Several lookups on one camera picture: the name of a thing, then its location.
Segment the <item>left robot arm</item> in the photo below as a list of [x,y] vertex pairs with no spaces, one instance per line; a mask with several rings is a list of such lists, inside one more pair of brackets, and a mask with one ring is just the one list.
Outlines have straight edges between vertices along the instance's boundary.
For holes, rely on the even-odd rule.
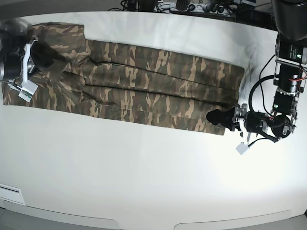
[[[288,137],[295,129],[298,98],[307,81],[307,2],[273,0],[272,9],[278,35],[275,45],[275,71],[259,77],[251,88],[248,103],[228,111],[213,110],[207,119],[230,131],[237,129],[261,135],[274,143]],[[277,87],[270,112],[256,112],[252,105],[254,91],[267,80]]]

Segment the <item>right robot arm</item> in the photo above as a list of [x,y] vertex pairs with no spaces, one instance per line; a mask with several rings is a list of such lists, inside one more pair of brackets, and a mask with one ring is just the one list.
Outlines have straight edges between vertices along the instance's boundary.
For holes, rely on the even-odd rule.
[[40,70],[50,68],[56,61],[65,61],[56,50],[44,41],[44,36],[33,32],[21,32],[21,23],[5,23],[0,27],[0,80],[16,80],[22,75],[22,62],[25,57],[24,46],[30,44],[30,57],[26,70],[32,77]]

